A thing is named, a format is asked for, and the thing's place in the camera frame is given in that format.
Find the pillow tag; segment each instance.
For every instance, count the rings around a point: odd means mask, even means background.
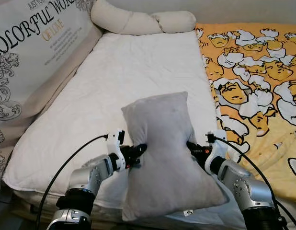
[[[185,217],[187,217],[187,216],[189,216],[189,215],[191,215],[191,214],[194,214],[194,211],[193,210],[185,210],[185,211],[183,211],[183,214],[184,214],[184,216]]]

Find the white mattress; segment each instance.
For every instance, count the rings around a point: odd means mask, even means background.
[[[189,93],[190,118],[198,143],[204,145],[204,134],[216,130],[216,114],[200,57],[195,32],[105,34],[51,107],[19,140],[3,177],[5,183],[18,191],[43,193],[57,169],[83,143],[117,128],[127,131],[121,107],[157,94]],[[128,134],[124,144],[131,145]],[[50,194],[62,196],[74,169],[106,153],[104,140],[86,147],[66,166]],[[115,172],[102,183],[95,204],[121,208],[126,186],[127,171]],[[233,196],[229,197],[231,201],[220,207],[196,210],[187,218],[181,213],[169,217],[243,228],[242,215]]]
[[[37,192],[24,192],[24,191],[15,191],[15,194],[25,200],[29,204],[33,204],[38,207],[40,200],[42,199],[42,194]],[[55,195],[48,195],[44,210],[48,213],[54,213],[56,208],[58,196]],[[113,222],[113,223],[122,223],[122,210],[121,209],[114,209],[114,208],[104,208],[98,205],[94,205],[92,212],[91,212],[91,219],[92,221],[102,221],[102,222]],[[158,218],[146,218],[141,221],[135,222],[136,225],[144,226],[144,227],[152,227],[156,229],[165,229],[165,230],[180,230],[180,229],[188,229],[192,228],[194,230],[202,230],[202,229],[209,229],[209,230],[226,230],[232,228],[224,228],[222,225],[213,225],[211,223],[203,224],[200,222],[195,221],[181,221],[178,218],[171,218],[171,217],[158,217]]]

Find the cream bolster pillow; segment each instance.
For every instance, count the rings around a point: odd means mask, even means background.
[[[195,28],[196,18],[189,11],[160,12],[151,15],[165,33],[189,32]]]
[[[196,23],[195,16],[187,11],[160,12],[150,16],[119,9],[106,0],[95,2],[91,20],[108,31],[124,35],[188,32],[194,29]]]

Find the cushion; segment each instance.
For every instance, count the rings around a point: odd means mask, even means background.
[[[102,36],[91,6],[0,1],[0,179],[18,139]]]
[[[162,33],[158,22],[146,13],[119,9],[106,0],[97,0],[91,9],[91,20],[116,34],[147,35]]]
[[[91,9],[91,20],[116,34],[148,35],[189,32],[195,28],[196,18],[188,11],[160,12],[152,15],[122,10],[106,0],[98,0]]]
[[[163,32],[189,32],[195,28],[196,18],[188,11],[160,12],[151,15],[154,17]]]
[[[146,143],[141,163],[129,172],[123,220],[132,221],[225,202],[214,179],[193,160],[186,146],[196,142],[187,92],[139,99],[123,107],[135,146]]]

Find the cartoon print blanket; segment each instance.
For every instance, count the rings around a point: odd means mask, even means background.
[[[296,202],[296,25],[197,24],[218,127]],[[260,176],[232,148],[228,157]]]

